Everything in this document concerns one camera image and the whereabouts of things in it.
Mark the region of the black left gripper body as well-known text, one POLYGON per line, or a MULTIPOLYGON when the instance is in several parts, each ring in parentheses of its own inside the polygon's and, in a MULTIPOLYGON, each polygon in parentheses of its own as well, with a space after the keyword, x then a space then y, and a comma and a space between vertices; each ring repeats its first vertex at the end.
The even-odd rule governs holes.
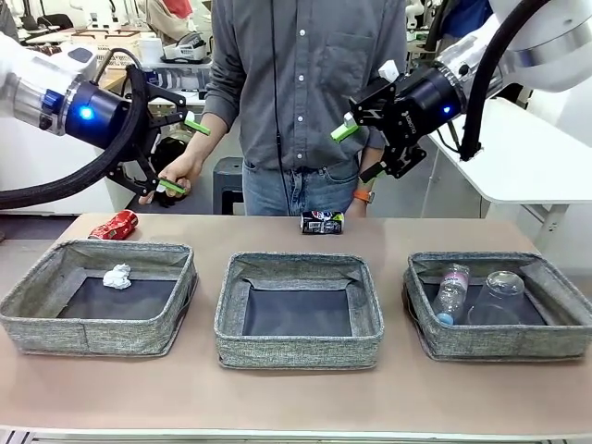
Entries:
MULTIPOLYGON (((65 117, 65 132, 79 141, 105 152, 113 142, 124 139, 123 124, 133 102, 99 88, 90 81, 79 81, 69 97, 65 117)), ((143 117, 133 134, 116 157, 117 162, 131 162, 138 154, 149 156, 160 137, 159 129, 150 129, 152 119, 148 106, 142 107, 143 117)))

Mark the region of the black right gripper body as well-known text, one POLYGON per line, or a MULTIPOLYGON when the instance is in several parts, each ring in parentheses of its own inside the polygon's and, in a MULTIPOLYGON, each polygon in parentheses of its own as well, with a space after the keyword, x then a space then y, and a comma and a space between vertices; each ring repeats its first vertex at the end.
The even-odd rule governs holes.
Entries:
POLYGON ((460 81, 448 68, 423 68, 394 82, 383 108, 388 139, 420 139, 457 117, 465 105, 460 81))

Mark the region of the person's right hand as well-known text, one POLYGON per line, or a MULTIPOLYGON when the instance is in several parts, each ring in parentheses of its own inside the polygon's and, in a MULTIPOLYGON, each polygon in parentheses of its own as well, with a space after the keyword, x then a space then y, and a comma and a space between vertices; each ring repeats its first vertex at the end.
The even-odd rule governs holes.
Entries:
POLYGON ((160 179, 175 182, 183 193, 166 189, 164 195, 173 199, 180 199, 191 192, 192 185, 199 177, 204 165, 204 159, 197 154, 182 154, 168 164, 159 174, 160 179))

